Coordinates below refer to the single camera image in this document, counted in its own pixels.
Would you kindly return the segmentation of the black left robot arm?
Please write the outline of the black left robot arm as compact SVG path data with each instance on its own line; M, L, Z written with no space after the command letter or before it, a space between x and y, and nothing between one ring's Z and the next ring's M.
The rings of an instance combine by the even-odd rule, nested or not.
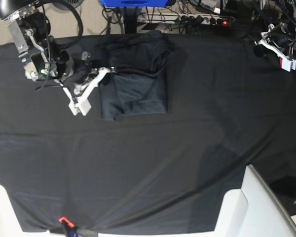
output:
M290 72L296 69L294 45L296 44L296 0L276 0L274 5L281 11L281 17L271 18L260 0L252 1L255 10L267 23L267 29L260 33L259 41L254 42L257 55L264 57L272 51L279 58L280 68Z

